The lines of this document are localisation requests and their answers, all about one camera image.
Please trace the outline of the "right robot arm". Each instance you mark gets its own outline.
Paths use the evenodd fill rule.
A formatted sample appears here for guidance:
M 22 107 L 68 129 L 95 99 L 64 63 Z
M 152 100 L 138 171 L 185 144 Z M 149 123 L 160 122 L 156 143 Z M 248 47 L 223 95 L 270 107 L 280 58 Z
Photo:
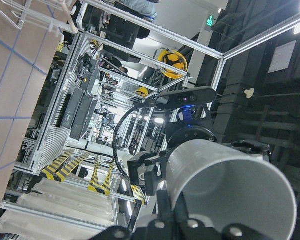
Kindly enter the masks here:
M 167 148 L 143 151 L 127 163 L 129 183 L 153 196 L 166 182 L 171 197 L 204 198 L 216 194 L 266 195 L 273 181 L 267 144 L 245 139 L 218 143 L 210 119 L 183 119 L 167 124 Z

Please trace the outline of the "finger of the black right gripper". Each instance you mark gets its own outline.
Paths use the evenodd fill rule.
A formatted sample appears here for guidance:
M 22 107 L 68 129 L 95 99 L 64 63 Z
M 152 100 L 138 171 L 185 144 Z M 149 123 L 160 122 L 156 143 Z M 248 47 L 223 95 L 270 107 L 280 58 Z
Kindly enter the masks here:
M 144 186 L 148 196 L 157 193 L 159 183 L 166 180 L 168 152 L 156 155 L 154 151 L 142 151 L 127 162 L 129 182 L 132 186 Z

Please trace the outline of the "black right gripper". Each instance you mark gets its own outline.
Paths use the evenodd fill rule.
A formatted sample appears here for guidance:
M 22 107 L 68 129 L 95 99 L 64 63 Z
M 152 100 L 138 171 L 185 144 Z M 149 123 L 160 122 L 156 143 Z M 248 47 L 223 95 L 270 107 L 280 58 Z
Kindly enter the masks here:
M 204 139 L 186 141 L 167 149 L 163 165 L 218 165 L 234 162 L 268 162 L 270 146 L 254 140 L 216 143 Z

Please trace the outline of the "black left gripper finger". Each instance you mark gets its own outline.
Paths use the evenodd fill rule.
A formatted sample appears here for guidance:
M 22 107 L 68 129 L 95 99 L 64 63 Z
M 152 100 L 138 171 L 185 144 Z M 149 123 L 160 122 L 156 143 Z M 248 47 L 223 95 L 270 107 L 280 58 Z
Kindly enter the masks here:
M 177 198 L 175 207 L 172 207 L 171 198 L 166 189 L 159 190 L 156 196 L 158 204 L 157 227 L 165 227 L 166 224 L 180 224 L 190 219 L 183 193 Z

